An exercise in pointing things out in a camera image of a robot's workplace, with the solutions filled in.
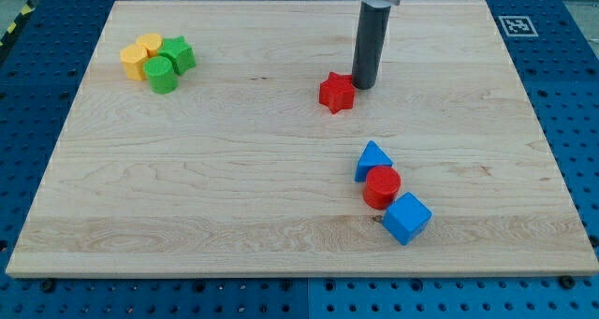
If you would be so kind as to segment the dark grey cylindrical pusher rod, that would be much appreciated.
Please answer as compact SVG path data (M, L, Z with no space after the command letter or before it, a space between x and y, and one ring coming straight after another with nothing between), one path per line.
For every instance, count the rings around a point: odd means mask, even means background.
M352 64L352 82L360 90L371 89L376 83L390 10L391 6L360 5Z

